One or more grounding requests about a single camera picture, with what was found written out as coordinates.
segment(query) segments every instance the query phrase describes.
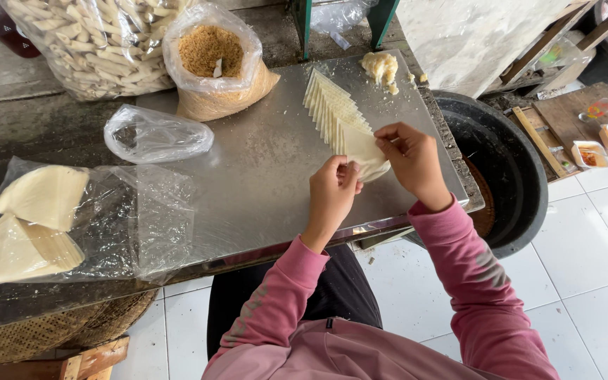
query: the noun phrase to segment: left hand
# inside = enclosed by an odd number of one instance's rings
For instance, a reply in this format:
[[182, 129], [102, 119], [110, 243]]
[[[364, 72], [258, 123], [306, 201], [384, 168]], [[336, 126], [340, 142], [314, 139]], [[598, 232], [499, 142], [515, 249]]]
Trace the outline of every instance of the left hand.
[[322, 252], [349, 214], [354, 196], [363, 188], [359, 169], [355, 162], [347, 164], [346, 156], [332, 156], [309, 179], [309, 224], [301, 240], [310, 250]]

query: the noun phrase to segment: right hand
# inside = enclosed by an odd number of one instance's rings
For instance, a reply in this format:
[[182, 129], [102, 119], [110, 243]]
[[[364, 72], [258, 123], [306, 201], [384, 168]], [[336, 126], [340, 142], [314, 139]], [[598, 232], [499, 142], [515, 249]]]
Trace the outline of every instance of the right hand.
[[384, 126], [374, 136], [377, 146], [391, 161], [400, 184], [429, 210], [440, 212], [452, 204], [440, 169], [435, 138], [404, 122]]

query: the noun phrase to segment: tiled floor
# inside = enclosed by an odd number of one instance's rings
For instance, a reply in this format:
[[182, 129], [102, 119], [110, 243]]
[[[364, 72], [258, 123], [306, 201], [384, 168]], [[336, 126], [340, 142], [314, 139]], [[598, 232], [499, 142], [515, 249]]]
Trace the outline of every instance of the tiled floor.
[[[608, 380], [608, 170], [550, 185], [549, 200], [533, 244], [501, 263], [562, 379]], [[386, 330], [461, 360], [449, 297], [428, 253], [399, 240], [357, 256]], [[128, 358], [112, 378], [199, 379], [211, 285], [199, 279], [165, 287], [165, 298], [129, 330]]]

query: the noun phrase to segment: sleeve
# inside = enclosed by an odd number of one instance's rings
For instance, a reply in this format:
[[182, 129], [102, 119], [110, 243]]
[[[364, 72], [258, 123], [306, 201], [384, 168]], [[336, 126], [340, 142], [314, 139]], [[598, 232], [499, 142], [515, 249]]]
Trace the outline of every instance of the sleeve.
[[452, 198], [436, 214], [417, 202], [408, 216], [452, 297], [463, 363], [506, 379], [559, 379], [503, 267]]
[[243, 344], [289, 347], [289, 337], [304, 315], [320, 273], [330, 256], [311, 251], [299, 236], [266, 272], [264, 280], [243, 304], [241, 315], [220, 341], [206, 371], [224, 353]]

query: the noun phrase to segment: pink long-sleeve shirt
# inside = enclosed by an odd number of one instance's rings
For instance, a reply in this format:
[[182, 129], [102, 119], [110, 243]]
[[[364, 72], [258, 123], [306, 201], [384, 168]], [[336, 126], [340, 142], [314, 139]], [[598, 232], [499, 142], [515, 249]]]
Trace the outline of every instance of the pink long-sleeve shirt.
[[461, 206], [429, 214], [417, 202], [408, 216], [452, 297], [463, 364], [365, 324], [301, 321], [329, 256], [297, 237], [222, 336], [203, 379], [558, 379], [524, 303]]

